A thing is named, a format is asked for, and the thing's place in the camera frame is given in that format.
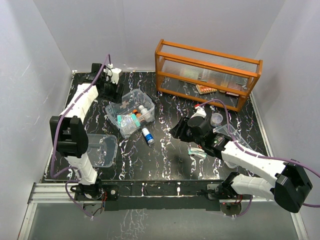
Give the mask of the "blue white bandage roll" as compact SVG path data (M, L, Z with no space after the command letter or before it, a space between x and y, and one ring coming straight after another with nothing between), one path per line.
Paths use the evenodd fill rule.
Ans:
M150 133L150 131L146 127L142 128L141 131L142 131L142 134L143 134L147 144L149 146L152 145L155 142L155 140L154 140L152 134Z

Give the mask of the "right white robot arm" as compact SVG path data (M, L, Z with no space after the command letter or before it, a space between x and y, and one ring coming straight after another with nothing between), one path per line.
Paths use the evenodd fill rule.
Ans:
M291 213L298 213L313 188L304 166L295 160L273 159L241 145L230 135L215 131L204 117L182 117L169 131L173 138L193 142L204 152L228 164L238 165L255 177L232 172L217 193L233 199L252 195L274 200Z

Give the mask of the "white medicine bottle green label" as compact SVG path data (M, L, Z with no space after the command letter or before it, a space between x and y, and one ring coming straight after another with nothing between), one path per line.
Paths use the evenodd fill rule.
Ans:
M146 107L144 107L143 105L140 105L138 107L138 109L140 110L140 113L141 113L142 116L144 116L146 119L149 118L149 116L150 116L149 115L149 111L148 111L148 109Z

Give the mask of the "brown bottle orange cap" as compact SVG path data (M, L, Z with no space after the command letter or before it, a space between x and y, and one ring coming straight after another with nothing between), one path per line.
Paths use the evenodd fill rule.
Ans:
M138 110L134 109L134 110L132 111L132 113L135 115L136 119L138 120L138 122L139 122L140 124L142 124L142 123L144 123L144 122L146 121L146 120L144 119L144 117L142 117L142 114L141 114Z

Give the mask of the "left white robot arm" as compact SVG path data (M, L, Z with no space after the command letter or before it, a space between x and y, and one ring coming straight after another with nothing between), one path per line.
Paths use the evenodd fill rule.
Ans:
M122 73L111 63L93 63L91 72L81 79L67 107L49 120L53 145L51 162L55 162L56 153L65 157L79 183L87 185L85 192L93 200L103 195L104 188L96 183L98 174L87 154L89 139L84 120L97 98L116 104L121 102L124 90L124 84L120 82Z

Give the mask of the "clear plastic medicine box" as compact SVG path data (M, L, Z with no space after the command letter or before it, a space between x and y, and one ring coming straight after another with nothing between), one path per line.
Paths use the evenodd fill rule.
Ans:
M133 110L139 110L139 106L143 105L148 109L149 118L145 118L145 122L140 127L121 127L117 122L117 115L133 114ZM105 107L106 115L110 122L119 130L123 138L129 138L134 132L140 130L143 125L147 125L155 120L155 104L152 99L142 90L136 88L125 94L120 103L110 103Z

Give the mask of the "blue header plastic packet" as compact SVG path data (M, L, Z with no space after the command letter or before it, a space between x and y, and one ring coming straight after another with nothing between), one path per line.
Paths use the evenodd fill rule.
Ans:
M118 115L118 124L123 128L138 128L141 126L135 114Z

